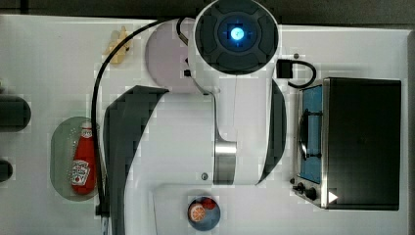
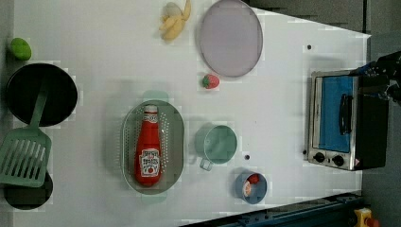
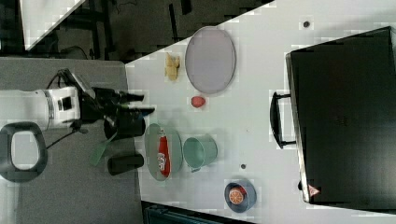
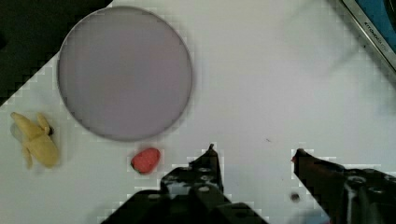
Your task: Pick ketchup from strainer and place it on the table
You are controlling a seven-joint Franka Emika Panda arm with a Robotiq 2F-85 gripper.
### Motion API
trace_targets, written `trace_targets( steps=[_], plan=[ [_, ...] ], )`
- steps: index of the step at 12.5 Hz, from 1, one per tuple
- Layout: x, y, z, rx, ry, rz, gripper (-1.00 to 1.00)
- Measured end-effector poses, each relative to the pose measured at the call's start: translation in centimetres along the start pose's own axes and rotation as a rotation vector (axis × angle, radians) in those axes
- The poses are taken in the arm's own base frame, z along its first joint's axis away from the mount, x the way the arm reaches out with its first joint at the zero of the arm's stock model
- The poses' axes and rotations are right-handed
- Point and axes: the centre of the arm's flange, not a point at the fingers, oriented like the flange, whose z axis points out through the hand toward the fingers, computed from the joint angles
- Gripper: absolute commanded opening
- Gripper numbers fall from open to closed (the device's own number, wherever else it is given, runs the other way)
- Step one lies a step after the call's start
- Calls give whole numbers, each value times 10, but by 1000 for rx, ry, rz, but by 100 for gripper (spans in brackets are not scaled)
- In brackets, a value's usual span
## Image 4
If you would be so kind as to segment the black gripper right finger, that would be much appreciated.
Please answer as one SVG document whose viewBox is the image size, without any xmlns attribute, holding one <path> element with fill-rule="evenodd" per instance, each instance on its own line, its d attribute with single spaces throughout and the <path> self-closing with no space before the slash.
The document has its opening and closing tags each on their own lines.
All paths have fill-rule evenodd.
<svg viewBox="0 0 396 224">
<path fill-rule="evenodd" d="M 330 224 L 396 224 L 396 182 L 376 169 L 321 160 L 299 148 L 294 173 L 330 218 Z"/>
</svg>

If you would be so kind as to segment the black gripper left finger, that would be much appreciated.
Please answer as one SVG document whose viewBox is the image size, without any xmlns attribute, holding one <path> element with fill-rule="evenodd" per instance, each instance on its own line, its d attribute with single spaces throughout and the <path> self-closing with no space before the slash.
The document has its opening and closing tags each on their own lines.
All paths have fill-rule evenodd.
<svg viewBox="0 0 396 224">
<path fill-rule="evenodd" d="M 224 195 L 214 146 L 187 167 L 161 179 L 157 190 L 138 191 L 101 224 L 268 224 L 245 203 Z"/>
</svg>

